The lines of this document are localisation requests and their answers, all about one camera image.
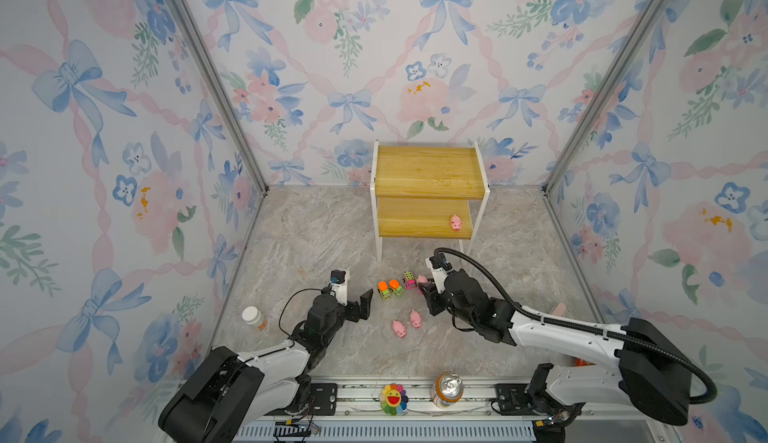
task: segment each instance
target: sunflower plush toy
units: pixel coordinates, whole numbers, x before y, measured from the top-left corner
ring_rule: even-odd
[[[392,416],[402,415],[403,411],[408,407],[406,391],[402,389],[402,385],[396,383],[384,387],[379,395],[379,401],[381,402],[382,410]]]

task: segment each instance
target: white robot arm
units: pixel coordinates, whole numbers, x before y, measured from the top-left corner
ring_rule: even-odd
[[[458,256],[485,275],[503,299],[488,297],[463,269],[454,271],[445,253]],[[712,401],[714,382],[651,323],[602,325],[558,318],[515,302],[482,265],[454,249],[438,248],[426,260],[434,283],[419,284],[431,315],[447,311],[494,343],[539,346],[590,361],[581,367],[539,365],[524,391],[530,409],[552,415],[547,425],[565,427],[586,402],[633,405],[671,425],[687,423],[688,405]],[[360,303],[347,301],[347,275],[331,271],[330,283],[312,302],[306,320],[280,345],[236,354],[210,352],[160,414],[158,425],[185,443],[228,443],[244,419],[280,409],[303,413],[310,403],[307,374],[325,355],[345,321],[368,319],[373,290]],[[706,392],[690,396],[691,375]],[[511,415],[499,402],[498,413]]]
[[[330,283],[312,302],[306,319],[281,344],[235,354],[213,350],[178,391],[158,419],[159,427],[176,441],[231,441],[244,419],[271,411],[304,412],[311,378],[336,332],[345,321],[368,319],[373,290],[360,302],[347,301],[348,275],[331,271]]]
[[[503,299],[489,298],[478,281],[454,271],[445,254],[465,259],[488,277]],[[594,363],[589,366],[539,365],[527,393],[540,412],[578,411],[585,402],[633,405],[670,425],[687,423],[688,405],[712,401],[714,382],[691,363],[651,323],[630,319],[606,325],[559,318],[512,300],[496,278],[474,259],[438,248],[426,259],[434,283],[420,284],[431,315],[447,311],[495,343],[538,346]],[[691,374],[706,392],[690,396]]]

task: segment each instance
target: wire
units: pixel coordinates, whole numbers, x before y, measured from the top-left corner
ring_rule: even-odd
[[[240,363],[240,365],[234,371],[232,371],[232,374],[230,375],[230,377],[227,379],[226,383],[224,384],[224,388],[227,388],[230,385],[230,383],[232,382],[232,378],[234,378],[235,375],[238,375],[240,373],[240,371],[243,368],[245,368],[246,363],[248,361],[251,361],[254,358],[255,358],[254,356],[251,356],[246,361],[242,361]],[[222,392],[219,393],[219,397],[216,399],[216,402],[214,403],[214,407],[212,409],[210,409],[210,414],[208,415],[208,421],[205,422],[205,429],[203,429],[203,434],[202,434],[202,437],[200,438],[201,441],[205,439],[205,436],[208,433],[208,425],[210,425],[210,419],[212,419],[214,417],[214,413],[216,412],[216,407],[219,405],[219,403],[221,402],[221,399],[224,397],[224,393],[225,393],[225,391],[222,391]]]
[[[456,251],[453,248],[436,248],[435,249],[435,256],[438,255],[438,253],[447,253],[449,255],[458,256],[459,258],[469,262],[473,266],[475,266],[476,269],[480,271],[483,275],[485,275],[485,278],[488,278],[488,280],[493,283],[495,288],[498,290],[499,293],[501,293],[502,297],[504,298],[504,301],[512,305],[515,311],[520,312],[524,316],[527,316],[528,318],[537,321],[546,323],[548,325],[556,325],[561,326],[563,328],[568,329],[574,329],[578,330],[584,333],[591,333],[592,335],[603,335],[603,330],[599,328],[595,328],[593,326],[587,326],[587,325],[581,325],[579,323],[573,323],[564,321],[561,319],[555,319],[555,318],[548,318],[548,317],[542,317],[541,315],[537,315],[536,313],[531,313],[529,311],[526,311],[522,305],[516,301],[514,301],[509,294],[504,290],[501,283],[498,282],[496,278],[489,272],[483,265],[476,262],[471,257],[465,255],[464,253],[461,253],[459,251]],[[658,353],[659,355],[664,356],[666,359],[669,359],[678,365],[682,366],[686,370],[690,371],[696,377],[701,380],[702,383],[704,383],[704,386],[706,387],[705,392],[702,395],[697,396],[690,396],[689,397],[689,404],[690,405],[702,405],[704,403],[709,403],[710,401],[714,400],[717,396],[717,386],[715,385],[715,382],[712,381],[712,378],[709,377],[707,373],[702,371],[698,366],[696,366],[694,363],[692,363],[688,358],[684,356],[676,355],[673,352],[667,351],[666,349],[663,349],[659,347],[658,345],[654,343],[646,342],[642,339],[635,338],[634,336],[629,335],[623,335],[621,333],[616,332],[606,332],[605,335],[608,338],[611,339],[617,339],[619,341],[629,343],[630,345],[634,345],[637,347],[640,347],[641,349],[648,350],[650,352]]]
[[[524,413],[526,411],[533,411],[534,410],[534,408],[532,406],[529,406],[527,408],[523,408],[523,409],[519,409],[519,410],[515,410],[515,411],[502,411],[501,407],[499,407],[498,410],[493,408],[493,404],[494,403],[498,403],[498,399],[494,398],[493,400],[491,400],[491,410],[494,410],[496,413],[498,413],[501,416],[515,416],[515,415],[520,415],[520,414],[522,414],[522,413]]]
[[[451,312],[451,321],[453,322],[453,327],[456,328],[460,332],[474,332],[475,331],[474,328],[459,328],[458,326],[456,326],[456,315],[454,315],[453,312]]]
[[[574,409],[571,411],[571,414],[568,415],[568,417],[565,419],[565,421],[560,421],[559,423],[553,423],[551,427],[553,428],[565,428],[566,426],[570,425],[574,422],[577,415],[581,414],[581,409],[584,407],[585,403],[577,403],[574,405]]]
[[[312,434],[312,420],[315,418],[315,406],[314,406],[314,399],[312,400],[312,405],[311,405],[311,406],[312,406],[312,416],[310,417],[310,425],[309,425],[309,426],[306,428],[306,433],[304,434],[304,437],[303,437],[303,438],[301,438],[301,443],[303,443],[303,442],[304,442],[304,440],[306,439],[306,437],[307,437],[308,435],[311,435],[311,434]]]
[[[300,290],[299,290],[299,291],[297,291],[296,293],[293,293],[293,294],[290,296],[290,298],[288,298],[288,301],[286,301],[286,305],[285,305],[285,306],[283,306],[283,311],[282,311],[282,312],[280,312],[280,317],[277,319],[277,328],[279,328],[281,332],[285,333],[285,334],[286,334],[286,335],[288,335],[288,336],[290,336],[290,333],[288,333],[286,330],[284,330],[284,329],[283,329],[283,327],[282,327],[282,326],[280,326],[280,322],[282,322],[282,321],[283,321],[283,313],[285,313],[285,312],[286,312],[286,308],[288,308],[288,303],[290,303],[290,300],[292,300],[294,296],[298,295],[299,293],[302,293],[302,292],[308,292],[308,291],[316,291],[316,292],[319,292],[319,291],[322,291],[322,290],[321,290],[321,289],[318,289],[318,288],[304,288],[304,289],[300,289]]]

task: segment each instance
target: wooden shelf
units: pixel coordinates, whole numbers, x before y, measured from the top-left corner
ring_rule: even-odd
[[[462,228],[459,231],[451,228],[451,216],[455,214],[462,219]],[[469,214],[469,204],[461,199],[381,197],[379,236],[470,239],[472,218]]]
[[[376,195],[483,199],[485,183],[475,148],[379,146]]]

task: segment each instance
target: gray floor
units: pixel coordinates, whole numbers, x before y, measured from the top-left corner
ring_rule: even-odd
[[[424,258],[437,246],[458,249],[458,242],[434,239],[384,239],[383,259],[376,262],[370,193],[367,188],[274,188],[261,209],[214,336],[214,345],[253,351],[279,344],[280,311],[297,289],[321,288],[332,269],[350,272],[350,299],[385,279],[401,278],[404,269],[427,274]],[[576,277],[558,241],[544,203],[533,189],[494,188],[479,228],[472,257],[493,273],[517,301],[545,312],[558,303],[565,315],[592,320]],[[458,259],[451,259],[458,267]],[[475,269],[465,269],[491,296],[493,286]],[[315,292],[297,295],[283,317],[290,332],[306,317]],[[268,318],[264,331],[246,325],[243,308],[255,305]],[[411,310],[424,318],[410,326]],[[397,338],[392,321],[407,323],[408,335]],[[537,348],[496,345],[477,333],[461,333],[443,313],[429,315],[416,290],[382,301],[374,292],[368,321],[345,323],[313,375],[411,375],[442,371],[473,376],[530,376],[536,365],[570,364],[565,355]]]

